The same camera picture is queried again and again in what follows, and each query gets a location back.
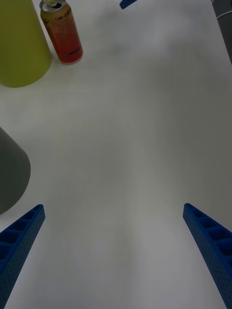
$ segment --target table surface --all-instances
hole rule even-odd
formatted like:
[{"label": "table surface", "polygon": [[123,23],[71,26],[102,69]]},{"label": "table surface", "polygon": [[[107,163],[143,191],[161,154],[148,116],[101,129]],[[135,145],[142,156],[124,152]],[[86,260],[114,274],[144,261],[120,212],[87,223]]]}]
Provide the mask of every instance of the table surface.
[{"label": "table surface", "polygon": [[232,68],[210,0],[70,5],[81,62],[51,47],[42,79],[0,87],[31,162],[0,228],[46,213],[6,309],[224,309],[182,219],[190,202],[232,229]]}]

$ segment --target blue plastic part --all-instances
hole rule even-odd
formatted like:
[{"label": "blue plastic part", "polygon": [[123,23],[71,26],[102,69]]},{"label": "blue plastic part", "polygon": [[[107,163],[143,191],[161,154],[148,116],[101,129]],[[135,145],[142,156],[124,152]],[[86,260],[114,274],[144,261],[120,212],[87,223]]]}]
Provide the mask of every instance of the blue plastic part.
[{"label": "blue plastic part", "polygon": [[137,0],[122,0],[122,2],[120,3],[120,7],[122,9],[127,8],[129,5],[131,5],[132,3],[136,2]]},{"label": "blue plastic part", "polygon": [[191,204],[185,204],[183,218],[227,309],[232,309],[232,233]]},{"label": "blue plastic part", "polygon": [[37,205],[0,233],[0,309],[7,303],[44,219],[44,207]]}]

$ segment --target yellow bottle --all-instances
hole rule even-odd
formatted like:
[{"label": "yellow bottle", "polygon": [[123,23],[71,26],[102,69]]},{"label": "yellow bottle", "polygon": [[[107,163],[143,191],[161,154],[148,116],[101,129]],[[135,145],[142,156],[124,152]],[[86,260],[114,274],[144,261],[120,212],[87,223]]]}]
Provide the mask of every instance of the yellow bottle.
[{"label": "yellow bottle", "polygon": [[2,0],[0,83],[22,87],[41,78],[52,56],[31,0]]}]

